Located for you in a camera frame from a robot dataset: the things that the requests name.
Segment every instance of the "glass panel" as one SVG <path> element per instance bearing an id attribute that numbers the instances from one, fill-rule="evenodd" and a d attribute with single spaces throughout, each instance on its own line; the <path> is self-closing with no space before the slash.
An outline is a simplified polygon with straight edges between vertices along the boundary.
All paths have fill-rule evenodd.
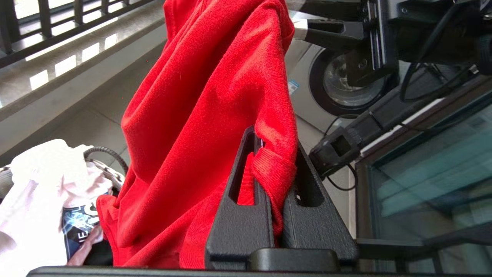
<path id="1" fill-rule="evenodd" d="M 375 238 L 420 241 L 464 228 L 483 233 L 479 225 L 492 221 L 492 106 L 398 151 L 369 171 Z M 490 274 L 491 253 L 490 246 L 464 244 L 439 255 L 445 273 Z M 417 265 L 422 271 L 414 272 L 430 268 L 427 261 Z"/>
<path id="2" fill-rule="evenodd" d="M 37 0 L 14 0 L 14 4 L 17 18 L 24 18 L 39 13 Z"/>
<path id="3" fill-rule="evenodd" d="M 52 9 L 72 2 L 73 0 L 49 0 L 48 5 Z M 39 13 L 37 0 L 14 0 L 14 5 L 18 19 Z"/>

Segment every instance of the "black metal frame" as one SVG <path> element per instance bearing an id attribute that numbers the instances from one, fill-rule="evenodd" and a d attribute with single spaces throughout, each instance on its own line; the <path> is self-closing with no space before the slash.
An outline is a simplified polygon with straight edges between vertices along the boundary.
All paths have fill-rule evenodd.
<path id="1" fill-rule="evenodd" d="M 474 114 L 492 102 L 492 79 L 485 76 L 473 80 L 468 86 L 456 92 L 455 95 L 443 100 L 426 112 L 419 115 L 415 121 L 419 128 L 428 128 L 436 123 L 437 126 L 453 122 L 455 118 L 463 114 Z M 454 231 L 442 236 L 424 239 L 415 242 L 399 242 L 376 238 L 378 231 L 374 216 L 379 214 L 378 207 L 372 201 L 375 199 L 375 190 L 369 184 L 371 182 L 371 169 L 380 163 L 392 160 L 416 144 L 442 132 L 436 129 L 431 132 L 418 132 L 406 128 L 400 128 L 388 138 L 380 141 L 367 150 L 356 164 L 359 176 L 359 185 L 356 190 L 357 198 L 357 245 L 362 259 L 378 259 L 395 261 L 396 270 L 399 273 L 408 273 L 408 263 L 422 259 L 432 259 L 436 274 L 442 274 L 438 252 L 442 249 L 464 244 L 492 245 L 490 229 L 492 223 L 484 223 L 477 226 Z M 375 264 L 372 261 L 359 263 L 359 270 L 374 271 Z"/>
<path id="2" fill-rule="evenodd" d="M 67 9 L 72 8 L 74 10 L 74 15 L 53 23 L 51 21 L 53 13 L 50 11 L 48 0 L 38 0 L 41 28 L 23 35 L 20 33 L 19 28 L 21 28 L 22 25 L 19 24 L 19 20 L 17 19 L 13 0 L 0 1 L 0 68 L 19 61 L 27 56 L 62 42 L 63 40 L 80 34 L 152 1 L 153 0 L 139 0 L 130 3 L 129 0 L 101 0 L 101 6 L 84 11 L 84 5 L 91 1 L 74 0 L 73 4 L 64 5 L 62 9 L 59 9 L 59 11 L 66 11 Z M 122 2 L 124 7 L 110 13 L 108 11 L 109 6 L 118 2 Z M 102 16 L 90 22 L 84 23 L 84 15 L 97 10 L 101 10 Z M 53 27 L 69 21 L 74 21 L 76 26 L 60 35 L 53 36 Z M 28 46 L 22 43 L 22 39 L 35 35 L 39 32 L 43 35 L 42 41 Z"/>

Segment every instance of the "railing bar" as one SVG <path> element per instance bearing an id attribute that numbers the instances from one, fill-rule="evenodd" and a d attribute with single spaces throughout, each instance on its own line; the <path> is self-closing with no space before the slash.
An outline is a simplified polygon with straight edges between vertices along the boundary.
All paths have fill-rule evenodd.
<path id="1" fill-rule="evenodd" d="M 12 41 L 10 40 L 10 35 L 8 34 L 7 28 L 7 16 L 6 9 L 4 5 L 0 2 L 0 51 L 5 54 L 10 54 L 12 52 Z"/>
<path id="2" fill-rule="evenodd" d="M 15 49 L 16 51 L 14 51 L 12 54 L 10 55 L 7 55 L 6 57 L 3 57 L 0 59 L 0 68 L 3 68 L 9 64 L 12 64 L 16 61 L 19 61 L 27 56 L 30 56 L 38 51 L 41 51 L 51 45 L 55 45 L 59 42 L 62 42 L 64 41 L 65 39 L 68 39 L 74 35 L 77 35 L 77 34 L 80 34 L 86 30 L 89 30 L 101 23 L 104 23 L 112 18 L 115 18 L 117 16 L 121 16 L 122 14 L 125 14 L 131 10 L 134 10 L 138 7 L 141 7 L 147 3 L 150 3 L 154 0 L 140 0 L 138 2 L 135 2 L 133 4 L 131 4 L 130 6 L 126 6 L 126 7 L 123 7 L 117 11 L 114 11 L 108 15 L 105 15 L 105 16 L 101 16 L 100 18 L 97 18 L 97 19 L 94 19 L 93 21 L 90 21 L 90 22 L 87 22 L 85 23 L 84 25 L 81 25 L 81 26 L 77 26 L 71 30 L 68 30 L 67 32 L 63 33 L 63 34 L 60 34 L 60 35 L 57 35 L 57 36 L 54 36 L 52 38 L 47 38 L 47 39 L 44 39 L 43 41 L 39 42 L 39 43 L 36 43 L 34 45 L 31 45 L 31 46 L 28 46 L 28 47 L 25 47 L 25 48 L 19 48 L 19 49 Z"/>
<path id="3" fill-rule="evenodd" d="M 19 20 L 17 19 L 17 13 L 15 12 L 14 0 L 3 0 L 7 20 L 8 34 L 11 41 L 18 41 L 20 39 L 21 32 L 19 31 Z"/>
<path id="4" fill-rule="evenodd" d="M 104 14 L 108 13 L 109 0 L 101 0 L 101 11 Z"/>
<path id="5" fill-rule="evenodd" d="M 101 9 L 101 7 L 98 6 L 98 7 L 92 8 L 90 10 L 86 10 L 86 11 L 83 12 L 83 15 L 90 14 L 90 13 L 95 12 L 95 11 L 100 10 L 100 9 Z M 58 21 L 52 23 L 51 24 L 51 28 L 56 27 L 58 25 L 61 25 L 63 23 L 67 23 L 67 22 L 72 21 L 72 20 L 74 20 L 74 17 L 73 16 L 70 16 L 70 17 L 67 17 L 67 18 L 63 18 L 62 20 L 58 20 Z M 33 30 L 33 31 L 30 31 L 30 32 L 27 32 L 25 34 L 21 34 L 21 36 L 20 36 L 19 39 L 23 39 L 23 38 L 29 37 L 31 35 L 37 34 L 40 31 L 41 31 L 41 28 L 36 29 L 36 30 Z"/>
<path id="6" fill-rule="evenodd" d="M 74 14 L 74 20 L 75 23 L 82 25 L 84 23 L 84 18 L 83 18 L 83 7 L 84 3 L 82 3 L 82 0 L 75 0 L 73 3 L 73 14 Z"/>
<path id="7" fill-rule="evenodd" d="M 51 14 L 48 0 L 37 0 L 39 4 L 39 19 L 41 21 L 41 33 L 45 37 L 52 37 Z"/>

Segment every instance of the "black cable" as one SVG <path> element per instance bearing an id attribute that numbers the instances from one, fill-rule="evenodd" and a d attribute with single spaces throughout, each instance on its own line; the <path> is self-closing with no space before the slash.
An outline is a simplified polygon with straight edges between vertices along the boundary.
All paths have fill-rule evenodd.
<path id="1" fill-rule="evenodd" d="M 341 118 L 344 118 L 344 119 L 356 119 L 357 116 L 359 116 L 358 114 L 352 114 L 352 113 L 348 113 L 348 114 L 342 114 L 340 116 L 337 116 L 335 118 L 335 120 L 333 120 L 330 125 L 328 126 L 328 128 L 326 128 L 326 131 L 325 133 L 323 133 L 323 137 L 326 136 L 326 134 L 328 133 L 328 131 L 330 130 L 330 128 L 333 126 L 333 124 L 335 124 L 335 122 Z"/>
<path id="2" fill-rule="evenodd" d="M 410 67 L 408 68 L 408 71 L 405 74 L 405 78 L 403 79 L 403 83 L 401 84 L 400 87 L 400 100 L 405 103 L 411 103 L 411 102 L 416 102 L 422 99 L 427 99 L 427 98 L 434 98 L 436 95 L 440 94 L 440 90 L 444 87 L 446 87 L 449 83 L 452 82 L 452 80 L 456 80 L 456 77 L 452 78 L 452 80 L 444 83 L 441 85 L 438 89 L 433 90 L 432 92 L 415 97 L 415 98 L 405 98 L 406 90 L 408 88 L 408 84 L 410 83 L 410 79 L 412 78 L 413 73 L 415 72 L 416 67 L 418 64 L 422 61 L 422 59 L 425 57 L 425 55 L 429 52 L 430 48 L 435 44 L 437 39 L 441 36 L 442 31 L 448 24 L 448 22 L 451 20 L 451 18 L 455 15 L 455 13 L 461 8 L 460 4 L 453 4 L 448 11 L 444 14 L 444 16 L 441 18 L 441 20 L 437 23 L 437 25 L 434 27 L 432 33 L 429 35 L 427 38 L 426 42 L 424 43 L 424 46 L 420 49 L 419 54 L 417 56 L 416 62 L 411 63 Z"/>
<path id="3" fill-rule="evenodd" d="M 96 147 L 93 147 L 93 148 L 89 148 L 87 149 L 85 152 L 84 152 L 84 159 L 87 159 L 89 157 L 89 155 L 91 153 L 94 153 L 94 152 L 104 152 L 104 153 L 108 153 L 110 154 L 111 156 L 113 156 L 113 158 L 115 158 L 115 160 L 120 164 L 120 166 L 123 168 L 123 171 L 124 171 L 124 174 L 126 175 L 128 173 L 128 165 L 126 164 L 126 162 L 123 160 L 123 158 L 118 155 L 118 153 L 116 153 L 115 151 L 107 148 L 107 147 L 102 147 L 102 146 L 96 146 Z"/>
<path id="4" fill-rule="evenodd" d="M 338 186 L 337 184 L 335 184 L 329 176 L 326 176 L 326 178 L 328 179 L 328 181 L 330 181 L 330 183 L 337 189 L 341 190 L 341 191 L 351 191 L 353 189 L 355 189 L 357 187 L 357 184 L 359 183 L 359 178 L 357 177 L 357 172 L 355 172 L 355 169 L 350 165 L 350 164 L 347 164 L 346 165 L 350 171 L 352 171 L 352 174 L 354 175 L 354 185 L 350 188 L 342 188 L 340 186 Z"/>

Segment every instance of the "white cloth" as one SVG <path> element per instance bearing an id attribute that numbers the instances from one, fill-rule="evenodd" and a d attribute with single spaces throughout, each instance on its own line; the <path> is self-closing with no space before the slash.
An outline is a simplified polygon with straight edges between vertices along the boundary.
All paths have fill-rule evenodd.
<path id="1" fill-rule="evenodd" d="M 95 203 L 112 187 L 101 170 L 85 162 L 89 148 L 70 148 L 56 139 L 14 158 L 14 186 L 0 205 L 0 275 L 24 277 L 40 266 L 67 264 L 63 208 Z"/>

